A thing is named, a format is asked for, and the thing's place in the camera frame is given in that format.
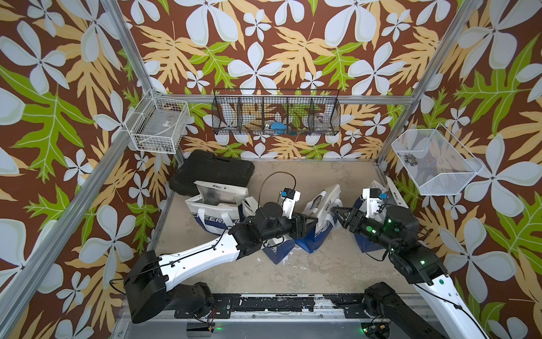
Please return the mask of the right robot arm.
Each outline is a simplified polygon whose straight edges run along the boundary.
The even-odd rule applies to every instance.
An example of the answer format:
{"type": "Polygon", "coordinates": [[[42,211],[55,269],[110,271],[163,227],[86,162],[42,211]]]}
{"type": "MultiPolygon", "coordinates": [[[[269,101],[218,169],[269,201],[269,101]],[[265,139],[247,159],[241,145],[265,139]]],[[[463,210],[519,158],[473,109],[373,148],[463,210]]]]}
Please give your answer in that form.
{"type": "Polygon", "coordinates": [[[389,206],[382,222],[356,208],[333,209],[341,226],[381,246],[395,269],[427,302],[445,330],[441,334],[412,310],[386,283],[364,292],[364,311],[382,316],[410,338],[487,338],[487,333],[459,296],[443,262],[419,239],[420,223],[409,208],[389,206]]]}

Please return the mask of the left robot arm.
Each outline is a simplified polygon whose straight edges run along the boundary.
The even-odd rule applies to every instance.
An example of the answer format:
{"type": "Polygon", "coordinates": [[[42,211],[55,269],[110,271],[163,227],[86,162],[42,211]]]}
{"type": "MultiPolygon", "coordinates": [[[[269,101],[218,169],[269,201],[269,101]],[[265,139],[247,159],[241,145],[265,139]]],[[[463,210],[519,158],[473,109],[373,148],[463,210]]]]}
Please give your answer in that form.
{"type": "Polygon", "coordinates": [[[176,254],[145,252],[124,278],[132,322],[143,323],[166,309],[185,318],[209,315],[215,307],[213,293],[203,282],[186,285],[188,278],[260,251],[268,240],[303,238],[317,222],[301,213],[286,216],[281,205],[270,202],[228,227],[216,240],[176,254]]]}

